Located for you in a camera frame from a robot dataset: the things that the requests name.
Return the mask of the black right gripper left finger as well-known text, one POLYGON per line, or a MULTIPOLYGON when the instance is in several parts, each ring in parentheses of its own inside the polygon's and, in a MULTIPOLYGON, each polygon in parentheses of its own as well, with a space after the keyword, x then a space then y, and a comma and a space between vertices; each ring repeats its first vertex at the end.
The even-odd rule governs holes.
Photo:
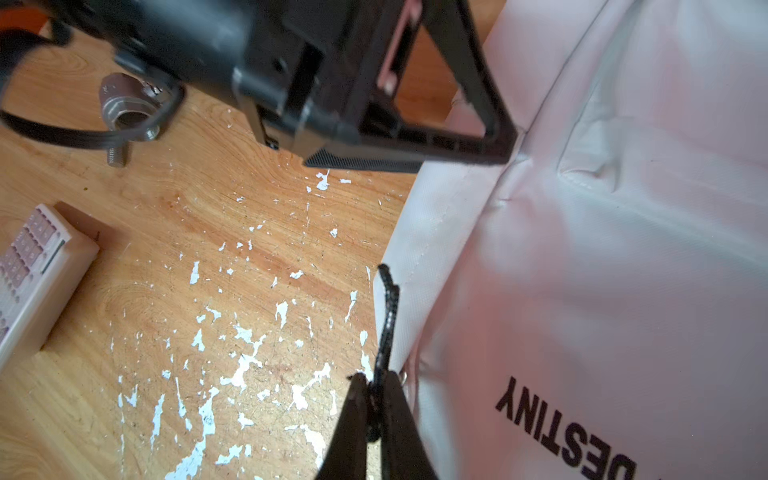
POLYGON ((349 380, 343 408, 317 480, 366 478, 368 381, 363 373, 356 373, 349 380))

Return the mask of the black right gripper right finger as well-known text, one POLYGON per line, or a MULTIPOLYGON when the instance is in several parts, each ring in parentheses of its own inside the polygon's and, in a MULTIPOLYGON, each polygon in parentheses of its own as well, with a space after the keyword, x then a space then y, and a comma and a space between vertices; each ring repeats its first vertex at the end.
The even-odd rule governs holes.
POLYGON ((383 380, 380 428, 383 479, 437 479, 395 372, 383 380))

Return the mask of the white student backpack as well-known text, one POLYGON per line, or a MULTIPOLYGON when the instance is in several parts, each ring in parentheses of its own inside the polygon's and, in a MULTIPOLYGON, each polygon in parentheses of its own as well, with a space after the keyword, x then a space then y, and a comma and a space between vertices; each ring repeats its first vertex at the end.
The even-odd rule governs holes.
POLYGON ((384 260, 441 479, 767 475, 767 5, 509 1, 521 136, 421 168, 384 260))

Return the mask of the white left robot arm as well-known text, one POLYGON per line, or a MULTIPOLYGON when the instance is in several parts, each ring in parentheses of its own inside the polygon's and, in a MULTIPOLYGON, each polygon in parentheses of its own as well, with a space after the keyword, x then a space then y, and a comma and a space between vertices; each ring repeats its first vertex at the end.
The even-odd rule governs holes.
POLYGON ((107 150, 170 120, 187 86, 243 112, 257 141, 312 168, 415 173, 429 160, 505 164, 518 138, 464 1, 42 1, 52 34, 1 35, 1 79, 73 30, 107 41, 128 72, 169 95, 140 126, 86 131, 9 112, 19 135, 107 150), (395 106, 401 74, 425 29, 483 124, 480 136, 411 124, 395 106))

